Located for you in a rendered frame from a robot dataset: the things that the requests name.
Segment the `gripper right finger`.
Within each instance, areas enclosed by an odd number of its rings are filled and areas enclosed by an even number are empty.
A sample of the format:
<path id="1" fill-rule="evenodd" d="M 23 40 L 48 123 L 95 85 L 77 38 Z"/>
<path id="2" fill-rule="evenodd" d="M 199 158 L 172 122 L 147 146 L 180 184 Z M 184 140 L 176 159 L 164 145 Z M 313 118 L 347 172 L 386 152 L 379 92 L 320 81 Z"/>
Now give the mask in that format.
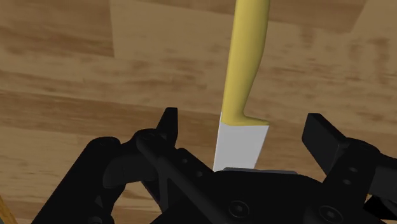
<path id="1" fill-rule="evenodd" d="M 303 224 L 397 221 L 397 158 L 344 136 L 323 115 L 307 115 L 302 142 L 326 174 Z"/>

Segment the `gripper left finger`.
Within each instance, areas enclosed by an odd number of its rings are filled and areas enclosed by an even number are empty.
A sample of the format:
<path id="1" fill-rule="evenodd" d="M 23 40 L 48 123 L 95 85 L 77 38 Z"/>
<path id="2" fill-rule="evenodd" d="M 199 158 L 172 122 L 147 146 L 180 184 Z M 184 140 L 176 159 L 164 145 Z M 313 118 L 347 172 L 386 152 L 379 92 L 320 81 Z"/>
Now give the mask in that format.
<path id="1" fill-rule="evenodd" d="M 151 224 L 211 224 L 174 183 L 161 184 L 157 168 L 136 140 L 91 140 L 31 224 L 115 224 L 113 207 L 126 184 L 141 182 L 160 206 Z"/>

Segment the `yellow-handled kitchen knife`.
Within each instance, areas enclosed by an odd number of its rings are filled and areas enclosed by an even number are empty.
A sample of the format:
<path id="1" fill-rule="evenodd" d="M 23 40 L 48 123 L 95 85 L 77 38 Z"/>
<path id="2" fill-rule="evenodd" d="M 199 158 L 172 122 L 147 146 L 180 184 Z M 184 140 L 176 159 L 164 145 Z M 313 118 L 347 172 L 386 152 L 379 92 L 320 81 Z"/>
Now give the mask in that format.
<path id="1" fill-rule="evenodd" d="M 252 169 L 269 122 L 244 114 L 263 56 L 270 0 L 236 0 L 221 107 L 214 171 Z"/>

